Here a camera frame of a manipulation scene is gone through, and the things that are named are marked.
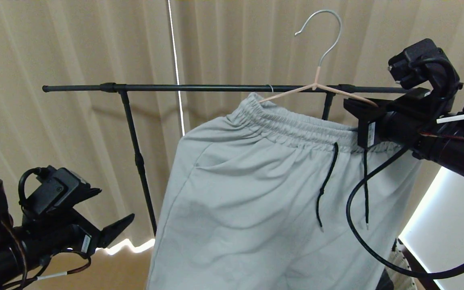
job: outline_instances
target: hanger hook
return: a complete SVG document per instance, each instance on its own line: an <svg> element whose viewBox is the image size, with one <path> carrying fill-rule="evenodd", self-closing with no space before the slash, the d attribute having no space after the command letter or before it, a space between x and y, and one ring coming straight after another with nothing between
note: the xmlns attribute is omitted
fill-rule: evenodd
<svg viewBox="0 0 464 290"><path fill-rule="evenodd" d="M295 33L295 36L302 33L302 31L304 31L305 26L309 22L309 20L311 20L311 18L313 18L315 15L320 14L320 13L330 13L330 14L334 15L334 17L336 17L336 19L338 20L338 23L339 23L339 33L338 33L338 37L336 38L336 41L334 42L334 44L320 58L320 63L318 64L318 66L322 66L322 61L325 58L325 56L334 48L334 46L339 41L339 37L341 36L341 31L343 30L343 23L341 22L341 17L333 10L324 9L324 10L316 11L315 13L311 14L311 16L309 16L309 18L305 21L304 26L302 26L302 29L300 29L299 31L297 31Z"/></svg>

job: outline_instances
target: curtain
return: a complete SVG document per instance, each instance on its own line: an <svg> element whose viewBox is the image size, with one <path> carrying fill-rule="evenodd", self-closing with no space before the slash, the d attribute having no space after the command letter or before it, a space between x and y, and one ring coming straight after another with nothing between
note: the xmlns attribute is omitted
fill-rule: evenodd
<svg viewBox="0 0 464 290"><path fill-rule="evenodd" d="M311 13L333 9L341 15L343 33L322 64L325 85L398 86L387 71L388 60L424 38L446 52L464 82L464 1L191 1L174 2L174 38L181 83L307 85L320 57L337 37L330 14L316 15L298 37ZM233 111L248 93L182 94L186 130ZM359 94L394 99L396 94ZM289 110L320 118L324 94L302 93L276 99ZM464 90L453 111L464 105ZM357 120L336 96L331 121ZM412 194L407 221L439 166L426 162Z"/></svg>
<svg viewBox="0 0 464 290"><path fill-rule="evenodd" d="M20 224L17 182L33 167L66 167L97 197L76 205L99 229L135 213L123 238L153 238L120 96L42 92L43 85L175 83L164 1L0 1L0 178ZM181 137L175 92L131 92L158 216ZM26 191L39 185L29 178Z"/></svg>
<svg viewBox="0 0 464 290"><path fill-rule="evenodd" d="M134 152L118 94L44 93L42 85L181 84L307 85L324 60L325 85L397 86L387 61L423 38L442 47L464 82L464 1L0 1L0 178L17 223L17 181L25 170L53 165L77 172L103 192L76 206L100 229L129 213L125 233L138 246L153 237ZM398 95L362 94L394 99ZM232 112L247 93L131 92L131 107L158 217L176 145L186 131ZM277 103L321 117L323 94ZM454 110L464 104L464 90ZM335 97L330 120L355 125ZM436 175L425 163L408 216ZM38 183L30 178L30 194Z"/></svg>

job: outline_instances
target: drawstring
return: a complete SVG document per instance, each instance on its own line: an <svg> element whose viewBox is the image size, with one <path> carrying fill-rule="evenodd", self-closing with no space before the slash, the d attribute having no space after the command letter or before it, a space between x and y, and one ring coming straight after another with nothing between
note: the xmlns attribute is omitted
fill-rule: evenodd
<svg viewBox="0 0 464 290"><path fill-rule="evenodd" d="M325 178L322 184L322 187L320 189L320 194L318 194L318 198L316 199L316 218L318 219L318 224L320 224L320 229L322 231L323 231L323 225L322 225L322 220L320 219L320 198L325 193L325 186L327 185L330 175L332 174L334 165L336 163L336 160L338 159L338 154L339 154L339 145L338 143L334 143L334 157L332 159L332 164L330 165L330 169L329 169L329 172L327 173L327 177Z"/></svg>
<svg viewBox="0 0 464 290"><path fill-rule="evenodd" d="M365 178L364 180L366 180L365 182L365 222L366 222L366 230L368 231L369 230L369 227L368 227L368 213L370 212L370 206L368 204L369 200L368 200L368 180L367 180L367 175L368 175L368 150L365 149L365 151L363 152L363 165L365 167Z"/></svg>

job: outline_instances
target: clothes hanger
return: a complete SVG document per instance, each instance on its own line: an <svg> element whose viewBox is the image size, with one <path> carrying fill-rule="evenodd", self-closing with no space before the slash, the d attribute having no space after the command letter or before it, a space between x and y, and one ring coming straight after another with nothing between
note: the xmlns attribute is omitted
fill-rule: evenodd
<svg viewBox="0 0 464 290"><path fill-rule="evenodd" d="M355 95L355 94L352 94L352 93L348 93L348 92L345 92L345 91L342 91L342 90L337 90L337 89L334 89L334 88L330 88L328 86L324 86L324 85L321 85L321 84L318 84L318 77L320 76L320 68L322 66L322 62L323 62L323 59L325 58L325 56L334 48L334 46L338 43L339 41L339 37L341 36L341 31L343 30L343 23L341 22L341 18L340 16L333 10L328 10L328 9L324 9L324 10L319 10L319 11L316 11L315 13L311 14L311 16L309 16L309 18L306 20L306 22L304 23L304 25L302 26L302 29L300 29L300 31L297 31L295 33L295 36L299 35L300 33L302 33L302 31L304 31L304 28L305 26L307 26L307 23L309 22L309 20L311 20L311 18L313 18L315 15L317 14L320 14L320 13L331 13L332 15L334 15L334 17L336 17L336 19L338 20L338 23L339 23L339 33L338 33L338 37L336 38L336 41L334 42L334 44L332 44L332 46L322 55L322 57L320 58L320 62L318 63L318 68L316 69L316 75L315 75L315 82L310 84L310 85L307 85L307 86L303 86L301 88L297 88L297 89L294 89L294 90L290 90L290 91L287 91L287 92L283 92L283 93L280 93L280 94L277 94L277 95L274 95L272 97L267 97L266 99L261 99L259 101L259 103L263 103L265 101L269 101L271 99L278 99L279 97L285 97L286 95L290 95L290 94L293 94L293 93L296 93L296 92L301 92L301 91L304 91L304 90L307 90L307 89L313 89L313 90L316 90L316 88L320 88L322 90L326 90L326 91L329 91L329 92L333 92L333 93L336 93L336 94L342 94L342 95L346 95L347 97L351 97L352 99L358 99L359 101L363 101L365 103L368 103L372 106L375 106L377 107L377 104L375 104L373 101L370 101L369 99L366 99L364 97L360 97L358 95Z"/></svg>

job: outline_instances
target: shorts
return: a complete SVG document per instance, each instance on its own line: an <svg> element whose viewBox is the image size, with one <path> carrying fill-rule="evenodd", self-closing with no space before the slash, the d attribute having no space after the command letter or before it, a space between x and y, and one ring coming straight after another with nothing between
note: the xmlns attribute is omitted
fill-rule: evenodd
<svg viewBox="0 0 464 290"><path fill-rule="evenodd" d="M346 221L346 200L364 175L356 129L259 99L250 94L232 114L179 142L147 288L375 289L383 265ZM394 143L371 148L368 171L398 149ZM369 180L369 230L363 188L353 201L356 228L383 257L419 166L408 152Z"/></svg>

